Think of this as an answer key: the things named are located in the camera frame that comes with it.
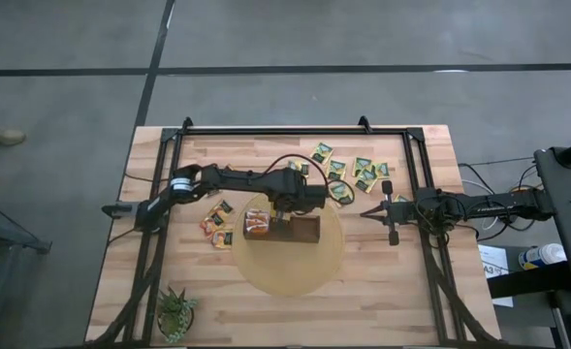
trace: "potted plant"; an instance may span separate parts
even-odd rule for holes
[[[179,296],[169,287],[169,294],[160,291],[158,298],[158,328],[167,343],[177,343],[184,338],[195,319],[197,300],[186,300],[186,289]]]

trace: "black line on floor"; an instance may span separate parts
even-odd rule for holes
[[[149,102],[151,102],[151,95],[153,93],[153,87],[156,84],[156,77],[158,76],[158,66],[160,65],[160,59],[162,58],[162,51],[165,47],[165,41],[167,40],[167,33],[169,32],[169,22],[171,16],[173,15],[173,7],[175,5],[175,0],[167,0],[165,5],[165,12],[162,14],[162,19],[160,21],[160,29],[158,30],[158,39],[156,40],[156,45],[153,48],[153,53],[151,55],[151,63],[149,64],[149,73],[145,79],[145,86],[143,88],[143,94],[141,95],[141,102],[139,103],[139,110],[137,111],[137,118],[134,121],[134,127],[144,126],[147,120],[147,111],[149,110]]]
[[[451,73],[571,71],[571,63],[438,64],[438,65],[318,65],[160,68],[163,76],[229,76],[351,73]]]
[[[147,68],[0,69],[0,77],[109,77],[147,73]]]

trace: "plant pot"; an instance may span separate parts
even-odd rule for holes
[[[162,316],[162,314],[158,315],[156,318],[156,322],[158,323],[158,330],[160,331],[160,333],[163,336],[166,336],[166,334],[162,331],[162,323],[160,321],[160,317]],[[190,308],[190,321],[188,322],[188,327],[186,328],[186,332],[188,332],[188,330],[190,330],[190,328],[192,327],[192,323],[195,321],[195,309],[194,308]]]

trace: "wooden table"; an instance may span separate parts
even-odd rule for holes
[[[448,127],[422,127],[436,187],[462,192]],[[160,133],[160,127],[137,129],[127,174],[152,178]],[[395,194],[412,198],[403,144],[397,136],[185,136],[179,166],[231,164],[237,170],[258,172],[279,155],[308,156],[318,142],[333,146],[333,158],[348,167],[356,156],[388,162]],[[354,183],[350,171],[346,180]],[[421,170],[418,172],[423,181]],[[311,168],[309,182],[321,180]],[[119,199],[144,200],[149,187],[149,182],[125,177]],[[188,297],[199,300],[194,325],[183,345],[437,344],[418,231],[399,228],[400,245],[390,246],[386,227],[358,215],[383,200],[380,185],[370,194],[355,190],[355,203],[338,210],[346,241],[339,272],[317,291],[297,298],[273,297],[254,288],[239,273],[231,251],[212,247],[199,228],[199,222],[220,199],[238,209],[228,221],[233,226],[253,194],[223,192],[195,204],[175,206],[160,287],[185,287]],[[130,218],[116,221],[111,236],[127,231],[132,223]],[[101,334],[128,300],[140,240],[140,234],[133,233],[108,248],[86,339]],[[486,330],[499,337],[472,231],[454,230],[449,250],[460,297]],[[446,300],[443,308],[447,326],[452,328]],[[141,334],[143,317],[144,305],[137,316],[135,336]],[[151,344],[168,345],[157,327]]]

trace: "bottle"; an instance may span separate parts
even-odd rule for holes
[[[532,270],[546,265],[567,261],[563,246],[558,243],[548,243],[521,252],[518,262],[524,270]]]

